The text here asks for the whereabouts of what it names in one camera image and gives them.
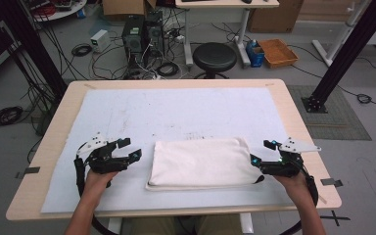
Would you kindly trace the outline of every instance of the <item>black stool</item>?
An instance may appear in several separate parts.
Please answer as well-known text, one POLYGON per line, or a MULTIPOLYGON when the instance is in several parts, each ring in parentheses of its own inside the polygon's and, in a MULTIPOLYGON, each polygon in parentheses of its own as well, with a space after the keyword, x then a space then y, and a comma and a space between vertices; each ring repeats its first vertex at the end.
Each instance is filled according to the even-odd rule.
POLYGON ((196 75, 194 79, 205 75, 204 78, 213 79, 215 75, 228 78, 222 71, 228 71, 237 63, 237 55, 233 49, 222 43, 209 42, 195 49, 192 55, 194 63, 205 72, 196 75))

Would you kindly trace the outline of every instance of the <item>human arm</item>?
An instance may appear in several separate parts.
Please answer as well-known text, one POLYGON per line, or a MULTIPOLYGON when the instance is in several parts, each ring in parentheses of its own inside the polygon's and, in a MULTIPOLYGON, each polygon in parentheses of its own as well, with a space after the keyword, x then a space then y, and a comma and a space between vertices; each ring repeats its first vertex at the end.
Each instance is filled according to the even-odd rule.
POLYGON ((117 174, 117 172, 99 174, 91 169, 88 171, 83 194, 72 214, 66 235, 90 234, 94 210, 100 203, 107 183, 117 174))
POLYGON ((288 178, 274 176, 286 189, 286 193, 292 199, 298 209, 301 217, 302 232, 304 235, 324 235, 326 234, 322 221, 313 203, 309 190, 307 189, 306 179, 302 173, 288 178))

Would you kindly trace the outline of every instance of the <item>white cloth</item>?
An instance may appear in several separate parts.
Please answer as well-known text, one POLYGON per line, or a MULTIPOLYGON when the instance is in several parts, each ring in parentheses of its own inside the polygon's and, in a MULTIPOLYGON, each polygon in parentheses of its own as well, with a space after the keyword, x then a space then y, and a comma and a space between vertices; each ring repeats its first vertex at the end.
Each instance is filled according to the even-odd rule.
POLYGON ((164 142, 155 145, 149 190, 225 188, 251 185, 261 172, 251 165, 243 138, 164 142))

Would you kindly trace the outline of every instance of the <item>concrete floor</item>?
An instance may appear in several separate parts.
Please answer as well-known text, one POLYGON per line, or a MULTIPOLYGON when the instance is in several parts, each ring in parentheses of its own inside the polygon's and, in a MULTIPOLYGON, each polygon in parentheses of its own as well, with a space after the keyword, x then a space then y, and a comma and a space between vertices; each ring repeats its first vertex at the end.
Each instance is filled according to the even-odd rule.
MULTIPOLYGON (((190 26, 192 27, 192 41, 226 41, 226 33, 209 23, 190 26)), ((239 27, 235 23, 231 23, 230 26, 234 30, 239 27)), ((68 59, 71 59, 70 50, 75 45, 90 43, 89 38, 99 29, 110 31, 111 36, 121 35, 122 31, 122 23, 107 22, 97 12, 83 20, 71 16, 54 21, 52 27, 68 59)), ((298 22, 292 33, 247 33, 247 35, 257 40, 281 38, 289 45, 306 48, 318 56, 310 43, 311 40, 318 39, 328 46, 333 42, 340 28, 340 23, 298 22)), ((42 30, 41 36, 49 54, 59 67, 57 50, 50 44, 42 30)), ((295 63, 296 67, 319 76, 327 71, 328 68, 325 64, 314 59, 308 52, 300 48, 292 49, 299 56, 299 60, 295 63)), ((196 67, 188 72, 182 65, 184 59, 181 57, 182 48, 180 46, 175 48, 174 52, 178 56, 175 62, 181 64, 182 73, 171 79, 179 78, 181 75, 182 79, 190 78, 192 74, 200 72, 196 67)), ((374 46, 366 46, 359 57, 368 59, 376 66, 376 48, 374 46)), ((86 78, 90 78, 88 72, 90 58, 90 55, 74 58, 72 62, 86 78)), ((123 49, 117 48, 106 57, 101 58, 97 66, 116 70, 124 63, 123 49)), ((259 69, 243 70, 238 64, 225 74, 231 79, 281 78, 288 85, 317 85, 319 82, 319 78, 292 67, 271 70, 267 66, 263 66, 259 69)), ((65 80, 74 79, 70 71, 67 71, 63 78, 65 80)), ((364 60, 355 60, 340 85, 355 94, 368 94, 376 102, 376 69, 373 69, 364 60)), ((16 105, 27 108, 29 106, 28 99, 21 99, 27 89, 27 83, 18 67, 11 60, 6 61, 0 67, 0 109, 16 105)), ((337 216, 351 219, 350 221, 340 220, 340 226, 337 226, 332 219, 323 219, 323 223, 328 234, 374 234, 376 233, 376 105, 362 105, 353 95, 348 93, 344 95, 368 131, 372 141, 314 140, 316 145, 322 147, 320 155, 330 175, 335 179, 341 179, 344 183, 343 187, 338 188, 343 205, 336 209, 335 213, 337 216)), ((16 174, 24 171, 28 166, 26 155, 39 138, 35 135, 30 123, 0 127, 0 234, 61 234, 68 224, 66 220, 13 222, 5 217, 6 210, 21 183, 21 180, 16 178, 16 174)), ((332 215, 330 211, 321 211, 320 214, 332 215)), ((255 234, 277 234, 298 220, 297 213, 293 211, 260 212, 253 213, 252 216, 255 234)))

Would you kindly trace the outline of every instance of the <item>folded towel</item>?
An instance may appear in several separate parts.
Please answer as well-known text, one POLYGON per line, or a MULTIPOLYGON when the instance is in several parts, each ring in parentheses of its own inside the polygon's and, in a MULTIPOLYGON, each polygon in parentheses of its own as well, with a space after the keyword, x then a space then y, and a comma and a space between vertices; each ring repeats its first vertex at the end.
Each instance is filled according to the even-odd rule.
POLYGON ((261 179, 243 138, 164 142, 155 145, 149 190, 226 188, 261 179))

